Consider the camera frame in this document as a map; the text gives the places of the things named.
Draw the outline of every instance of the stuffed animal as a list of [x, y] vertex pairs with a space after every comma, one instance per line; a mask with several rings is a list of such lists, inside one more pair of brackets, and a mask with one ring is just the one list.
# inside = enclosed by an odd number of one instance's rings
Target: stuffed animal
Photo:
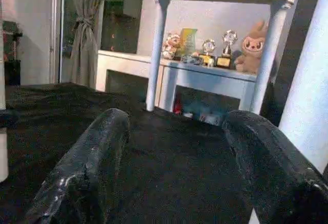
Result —
[[265, 21], [260, 21], [254, 25], [251, 32], [241, 43], [242, 55], [239, 56], [234, 64], [239, 72], [257, 74], [267, 34], [268, 27]]
[[180, 47], [180, 35], [169, 33], [167, 40], [163, 44], [162, 53], [165, 59], [173, 59], [176, 51]]

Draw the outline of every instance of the white table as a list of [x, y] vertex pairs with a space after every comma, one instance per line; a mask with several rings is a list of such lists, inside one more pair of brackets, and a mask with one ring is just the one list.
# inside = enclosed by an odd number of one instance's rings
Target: white table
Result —
[[[106, 90], [107, 70], [149, 78], [149, 68], [149, 56], [100, 50], [96, 89]], [[256, 76], [253, 74], [162, 59], [158, 71], [155, 106], [172, 111], [176, 87], [182, 86], [238, 98], [239, 109], [250, 110], [255, 81]]]

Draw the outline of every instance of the trophy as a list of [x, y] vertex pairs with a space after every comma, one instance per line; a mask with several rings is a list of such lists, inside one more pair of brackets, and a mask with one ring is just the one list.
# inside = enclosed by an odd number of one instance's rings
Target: trophy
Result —
[[215, 62], [215, 57], [210, 55], [215, 49], [215, 42], [212, 39], [207, 39], [202, 45], [203, 52], [205, 54], [200, 54], [199, 56], [203, 58], [203, 64], [213, 67]]
[[226, 47], [222, 52], [222, 56], [219, 56], [216, 59], [216, 66], [228, 69], [231, 62], [231, 45], [236, 43], [236, 41], [238, 40], [238, 36], [235, 31], [228, 30], [223, 35], [222, 39], [223, 39], [223, 43], [226, 44]]

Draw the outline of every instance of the black surface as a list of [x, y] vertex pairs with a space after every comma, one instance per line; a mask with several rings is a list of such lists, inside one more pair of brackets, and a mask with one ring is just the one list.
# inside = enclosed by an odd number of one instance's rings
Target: black surface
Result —
[[12, 86], [21, 84], [21, 61], [11, 60], [5, 62], [5, 83]]
[[19, 114], [14, 110], [0, 110], [0, 128], [14, 126], [18, 121]]
[[328, 223], [327, 182], [277, 127], [247, 111], [222, 127], [262, 224]]
[[122, 196], [109, 223], [247, 223], [234, 157], [219, 127], [144, 106], [128, 96], [72, 84], [8, 87], [9, 177], [0, 184], [0, 222], [22, 217], [42, 182], [90, 123], [108, 108], [128, 113], [131, 138], [121, 160]]

